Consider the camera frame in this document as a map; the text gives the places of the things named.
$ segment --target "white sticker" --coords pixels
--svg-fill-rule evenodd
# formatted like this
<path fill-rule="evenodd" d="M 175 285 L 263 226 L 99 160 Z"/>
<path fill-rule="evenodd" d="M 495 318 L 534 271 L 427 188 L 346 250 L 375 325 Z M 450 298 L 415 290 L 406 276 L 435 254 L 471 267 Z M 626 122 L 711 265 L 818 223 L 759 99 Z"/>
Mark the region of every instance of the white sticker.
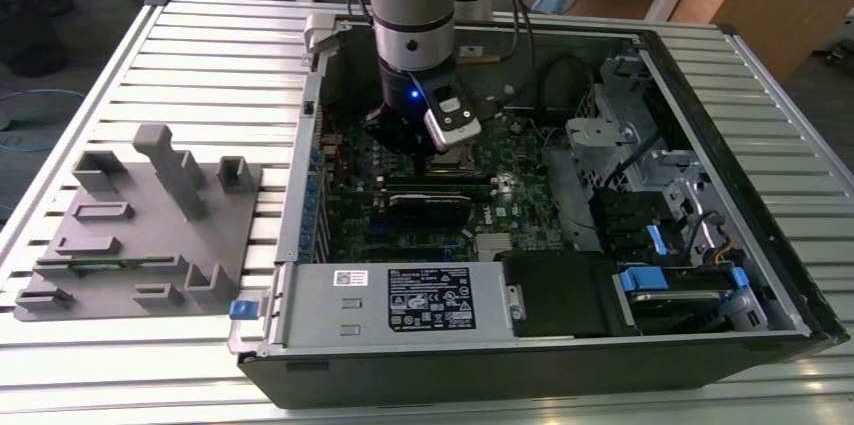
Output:
<path fill-rule="evenodd" d="M 335 287 L 367 287 L 368 271 L 367 270 L 335 270 Z"/>
<path fill-rule="evenodd" d="M 459 47 L 458 56 L 460 57 L 482 57 L 483 56 L 483 47 L 479 46 L 462 46 Z"/>

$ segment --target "barcode sticker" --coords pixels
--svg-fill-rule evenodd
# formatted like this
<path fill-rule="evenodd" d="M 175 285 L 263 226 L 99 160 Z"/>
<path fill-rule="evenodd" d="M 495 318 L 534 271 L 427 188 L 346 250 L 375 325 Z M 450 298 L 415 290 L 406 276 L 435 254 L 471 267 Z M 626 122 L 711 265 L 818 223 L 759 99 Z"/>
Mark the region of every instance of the barcode sticker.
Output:
<path fill-rule="evenodd" d="M 367 287 L 368 271 L 367 270 L 335 270 L 335 287 Z"/>

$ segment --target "3d printed holder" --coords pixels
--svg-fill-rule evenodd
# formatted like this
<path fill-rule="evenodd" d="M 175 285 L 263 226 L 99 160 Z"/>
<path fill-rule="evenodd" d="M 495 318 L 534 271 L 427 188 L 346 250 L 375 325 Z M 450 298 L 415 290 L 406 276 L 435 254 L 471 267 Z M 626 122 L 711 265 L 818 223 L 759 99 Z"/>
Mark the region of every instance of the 3d printed holder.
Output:
<path fill-rule="evenodd" d="M 133 148 L 149 163 L 84 152 L 75 196 L 17 297 L 23 321 L 226 313 L 236 296 L 262 168 L 197 164 L 165 125 Z"/>

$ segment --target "blue cable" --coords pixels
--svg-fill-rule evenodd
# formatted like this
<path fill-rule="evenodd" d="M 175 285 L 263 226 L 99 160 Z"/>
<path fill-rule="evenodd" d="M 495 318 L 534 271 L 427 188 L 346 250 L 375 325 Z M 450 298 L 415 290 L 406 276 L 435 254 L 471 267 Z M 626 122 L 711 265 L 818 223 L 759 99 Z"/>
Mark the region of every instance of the blue cable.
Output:
<path fill-rule="evenodd" d="M 21 90 L 20 92 L 15 92 L 15 93 L 9 93 L 8 95 L 4 95 L 0 97 L 0 102 L 4 100 L 8 100 L 9 98 L 15 98 L 20 95 L 27 95 L 29 93 L 57 93 L 57 94 L 64 94 L 64 95 L 73 95 L 75 97 L 77 97 L 80 99 L 80 101 L 83 102 L 83 100 L 85 100 L 85 95 L 81 94 L 80 92 L 75 92 L 73 90 L 63 90 L 59 88 L 37 88 L 35 90 Z"/>
<path fill-rule="evenodd" d="M 35 153 L 35 152 L 47 152 L 48 150 L 53 150 L 53 147 L 17 148 L 17 147 L 9 147 L 7 145 L 0 145 L 0 150 L 5 150 L 7 152 Z"/>
<path fill-rule="evenodd" d="M 13 93 L 9 93 L 7 95 L 3 95 L 0 97 L 0 102 L 8 100 L 9 98 L 15 98 L 15 97 L 20 97 L 21 95 L 27 95 L 31 93 L 56 93 L 56 94 L 64 94 L 64 95 L 73 95 L 75 97 L 77 97 L 80 99 L 80 103 L 83 103 L 83 100 L 85 100 L 85 95 L 81 94 L 80 92 L 75 92 L 73 90 L 63 90 L 59 88 L 37 88 L 33 90 L 21 90 Z M 47 147 L 47 148 L 19 148 L 19 147 L 9 147 L 7 145 L 0 145 L 0 150 L 5 150 L 7 152 L 21 152 L 21 153 L 33 153 L 33 152 L 47 152 L 48 150 L 52 150 L 53 147 Z"/>

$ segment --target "motherboard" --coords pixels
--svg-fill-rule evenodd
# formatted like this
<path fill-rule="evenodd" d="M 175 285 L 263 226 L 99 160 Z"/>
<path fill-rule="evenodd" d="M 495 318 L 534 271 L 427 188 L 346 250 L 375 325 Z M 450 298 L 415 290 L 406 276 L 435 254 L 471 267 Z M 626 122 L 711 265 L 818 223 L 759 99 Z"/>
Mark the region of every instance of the motherboard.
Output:
<path fill-rule="evenodd" d="M 360 121 L 328 122 L 332 262 L 490 261 L 510 248 L 566 248 L 542 160 L 547 149 L 566 146 L 562 129 L 506 113 L 483 125 L 475 144 L 432 157 L 415 176 L 411 159 L 388 152 Z M 399 213 L 383 220 L 395 205 L 414 207 L 404 212 L 411 223 Z"/>

